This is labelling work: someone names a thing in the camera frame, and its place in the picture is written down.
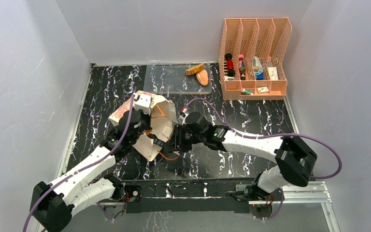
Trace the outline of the oval brown fake bread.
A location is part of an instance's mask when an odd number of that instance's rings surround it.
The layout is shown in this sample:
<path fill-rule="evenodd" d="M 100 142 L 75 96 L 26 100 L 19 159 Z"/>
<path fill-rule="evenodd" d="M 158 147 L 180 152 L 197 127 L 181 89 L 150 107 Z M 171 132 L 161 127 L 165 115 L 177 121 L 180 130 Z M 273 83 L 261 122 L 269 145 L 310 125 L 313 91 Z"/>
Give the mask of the oval brown fake bread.
<path fill-rule="evenodd" d="M 196 74 L 196 78 L 202 86 L 207 86 L 209 84 L 209 77 L 206 70 L 198 72 Z"/>

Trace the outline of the pink red bottle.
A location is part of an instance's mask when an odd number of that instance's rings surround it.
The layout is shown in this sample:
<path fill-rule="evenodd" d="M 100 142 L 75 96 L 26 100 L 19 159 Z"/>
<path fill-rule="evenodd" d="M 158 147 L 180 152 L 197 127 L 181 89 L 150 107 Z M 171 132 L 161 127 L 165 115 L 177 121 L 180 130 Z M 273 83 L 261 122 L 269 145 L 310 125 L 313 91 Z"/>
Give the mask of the pink red bottle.
<path fill-rule="evenodd" d="M 244 55 L 243 54 L 239 54 L 238 66 L 239 66 L 240 79 L 241 80 L 246 80 L 246 70 L 245 70 Z"/>

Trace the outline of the orange desk file organizer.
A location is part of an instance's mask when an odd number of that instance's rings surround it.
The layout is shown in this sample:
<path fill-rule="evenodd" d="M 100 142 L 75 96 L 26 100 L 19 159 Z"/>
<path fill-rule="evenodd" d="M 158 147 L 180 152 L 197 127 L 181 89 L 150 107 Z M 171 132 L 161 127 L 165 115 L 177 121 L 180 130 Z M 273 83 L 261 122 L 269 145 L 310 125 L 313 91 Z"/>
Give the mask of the orange desk file organizer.
<path fill-rule="evenodd" d="M 283 100 L 289 18 L 226 18 L 219 49 L 223 100 Z"/>

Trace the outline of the green white tube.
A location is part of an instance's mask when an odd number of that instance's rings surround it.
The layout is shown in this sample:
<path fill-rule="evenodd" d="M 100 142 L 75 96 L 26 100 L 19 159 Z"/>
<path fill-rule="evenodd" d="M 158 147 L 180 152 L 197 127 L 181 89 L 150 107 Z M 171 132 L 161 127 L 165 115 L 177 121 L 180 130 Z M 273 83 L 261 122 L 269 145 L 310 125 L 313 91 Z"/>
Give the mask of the green white tube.
<path fill-rule="evenodd" d="M 254 94 L 251 91 L 244 88 L 241 90 L 241 94 L 246 96 L 254 96 Z"/>

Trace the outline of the aluminium frame rail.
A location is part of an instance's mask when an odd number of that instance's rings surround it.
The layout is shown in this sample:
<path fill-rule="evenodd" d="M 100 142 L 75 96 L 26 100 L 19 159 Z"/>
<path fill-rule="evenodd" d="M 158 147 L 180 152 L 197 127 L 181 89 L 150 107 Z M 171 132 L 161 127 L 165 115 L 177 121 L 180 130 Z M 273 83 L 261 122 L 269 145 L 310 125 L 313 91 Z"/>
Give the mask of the aluminium frame rail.
<path fill-rule="evenodd" d="M 339 230 L 339 226 L 332 212 L 331 199 L 324 182 L 312 181 L 306 187 L 287 185 L 282 188 L 279 188 L 278 190 L 280 191 L 282 198 L 278 203 L 270 204 L 271 206 L 270 214 L 260 212 L 261 210 L 265 209 L 264 206 L 260 207 L 252 206 L 250 213 L 242 214 L 250 215 L 254 219 L 269 220 L 271 218 L 274 218 L 281 211 L 282 206 L 285 203 L 319 203 L 322 205 L 329 230 L 332 232 L 337 232 Z M 127 195 L 122 200 L 118 201 L 114 199 L 105 199 L 98 202 L 98 204 L 102 209 L 105 209 L 107 207 L 121 206 L 121 213 L 125 214 L 128 213 L 127 212 L 128 201 L 129 194 L 127 192 Z"/>

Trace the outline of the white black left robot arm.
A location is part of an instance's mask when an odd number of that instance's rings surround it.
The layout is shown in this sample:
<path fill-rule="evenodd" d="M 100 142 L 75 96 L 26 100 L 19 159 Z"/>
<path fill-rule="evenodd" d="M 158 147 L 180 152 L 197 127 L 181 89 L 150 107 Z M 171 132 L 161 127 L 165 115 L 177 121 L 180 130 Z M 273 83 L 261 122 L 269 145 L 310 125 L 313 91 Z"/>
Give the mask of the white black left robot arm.
<path fill-rule="evenodd" d="M 23 231 L 35 218 L 48 232 L 60 232 L 80 211 L 105 199 L 122 200 L 125 184 L 113 175 L 92 182 L 102 172 L 119 163 L 132 150 L 153 161 L 174 138 L 174 109 L 143 110 L 134 107 L 121 113 L 106 138 L 74 168 L 48 184 L 34 189 Z"/>

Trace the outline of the yellow fake bread slice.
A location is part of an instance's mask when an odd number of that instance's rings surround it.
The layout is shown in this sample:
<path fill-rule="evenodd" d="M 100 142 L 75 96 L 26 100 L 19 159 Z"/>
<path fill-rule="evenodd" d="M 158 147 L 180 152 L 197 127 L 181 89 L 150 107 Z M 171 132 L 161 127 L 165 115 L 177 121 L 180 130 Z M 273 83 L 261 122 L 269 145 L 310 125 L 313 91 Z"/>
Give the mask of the yellow fake bread slice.
<path fill-rule="evenodd" d="M 194 75 L 194 74 L 197 74 L 201 71 L 203 71 L 205 69 L 205 64 L 204 63 L 200 63 L 198 65 L 195 65 L 195 66 L 192 66 L 190 68 L 188 68 L 186 71 L 185 71 L 185 74 L 187 76 L 189 75 Z"/>

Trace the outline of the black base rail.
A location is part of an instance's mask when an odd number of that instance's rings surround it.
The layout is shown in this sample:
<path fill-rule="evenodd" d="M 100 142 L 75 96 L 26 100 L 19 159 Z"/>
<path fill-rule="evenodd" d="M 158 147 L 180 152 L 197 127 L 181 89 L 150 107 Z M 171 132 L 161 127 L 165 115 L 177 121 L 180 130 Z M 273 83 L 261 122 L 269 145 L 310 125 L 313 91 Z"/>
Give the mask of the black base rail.
<path fill-rule="evenodd" d="M 282 195 L 275 190 L 264 199 L 253 193 L 253 178 L 203 178 L 133 180 L 126 182 L 129 194 L 127 212 L 209 212 L 250 213 L 251 207 L 264 206 L 261 213 L 271 213 L 271 203 Z"/>

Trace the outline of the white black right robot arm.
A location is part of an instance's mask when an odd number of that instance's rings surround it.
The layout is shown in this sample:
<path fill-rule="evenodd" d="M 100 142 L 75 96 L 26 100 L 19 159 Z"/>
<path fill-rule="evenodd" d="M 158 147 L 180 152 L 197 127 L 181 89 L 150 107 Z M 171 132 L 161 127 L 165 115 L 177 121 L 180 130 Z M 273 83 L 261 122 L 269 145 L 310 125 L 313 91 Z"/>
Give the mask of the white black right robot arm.
<path fill-rule="evenodd" d="M 187 152 L 193 145 L 204 144 L 211 150 L 241 152 L 272 161 L 276 165 L 257 175 L 250 186 L 237 187 L 228 196 L 240 202 L 265 200 L 286 185 L 306 187 L 317 160 L 314 151 L 296 134 L 266 137 L 215 125 L 198 112 L 182 114 L 167 141 L 147 130 L 146 135 L 163 152 Z"/>

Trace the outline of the blue clear tape dispenser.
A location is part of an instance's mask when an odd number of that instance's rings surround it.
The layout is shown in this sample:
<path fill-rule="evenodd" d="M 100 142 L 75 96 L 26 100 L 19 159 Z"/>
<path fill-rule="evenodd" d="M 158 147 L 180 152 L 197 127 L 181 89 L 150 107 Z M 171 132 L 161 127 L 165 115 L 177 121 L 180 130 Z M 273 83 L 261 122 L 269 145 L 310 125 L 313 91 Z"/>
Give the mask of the blue clear tape dispenser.
<path fill-rule="evenodd" d="M 257 56 L 254 56 L 253 58 L 253 71 L 254 71 L 254 77 L 256 80 L 264 79 L 263 66 L 260 62 L 259 57 Z"/>

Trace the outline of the red black dumbbell toy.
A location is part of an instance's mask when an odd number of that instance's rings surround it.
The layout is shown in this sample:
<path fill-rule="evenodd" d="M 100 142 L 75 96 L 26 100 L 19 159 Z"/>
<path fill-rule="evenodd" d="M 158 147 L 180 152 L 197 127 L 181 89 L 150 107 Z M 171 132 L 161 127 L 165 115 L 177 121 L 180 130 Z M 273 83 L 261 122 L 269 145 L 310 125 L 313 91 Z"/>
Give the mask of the red black dumbbell toy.
<path fill-rule="evenodd" d="M 227 76 L 234 77 L 235 76 L 235 70 L 234 70 L 234 64 L 232 61 L 232 54 L 226 53 L 225 54 L 225 60 L 227 63 Z"/>

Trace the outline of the clear plastic tray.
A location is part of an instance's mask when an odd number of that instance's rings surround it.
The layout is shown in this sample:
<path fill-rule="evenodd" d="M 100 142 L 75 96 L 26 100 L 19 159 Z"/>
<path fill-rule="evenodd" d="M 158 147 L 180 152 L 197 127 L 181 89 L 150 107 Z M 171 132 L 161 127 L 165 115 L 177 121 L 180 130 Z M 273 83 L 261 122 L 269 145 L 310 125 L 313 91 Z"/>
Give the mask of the clear plastic tray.
<path fill-rule="evenodd" d="M 201 85 L 195 75 L 186 75 L 186 70 L 198 63 L 154 63 L 148 64 L 143 91 L 157 95 L 200 94 L 212 92 L 212 83 Z"/>

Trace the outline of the small white card box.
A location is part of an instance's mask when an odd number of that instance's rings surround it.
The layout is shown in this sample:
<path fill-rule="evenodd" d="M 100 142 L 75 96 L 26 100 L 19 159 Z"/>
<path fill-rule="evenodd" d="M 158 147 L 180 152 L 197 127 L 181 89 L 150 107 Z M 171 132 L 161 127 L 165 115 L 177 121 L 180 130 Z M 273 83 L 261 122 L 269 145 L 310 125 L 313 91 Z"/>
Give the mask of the small white card box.
<path fill-rule="evenodd" d="M 259 87 L 259 88 L 257 88 L 257 91 L 258 91 L 259 94 L 269 93 L 269 88 L 268 87 Z"/>

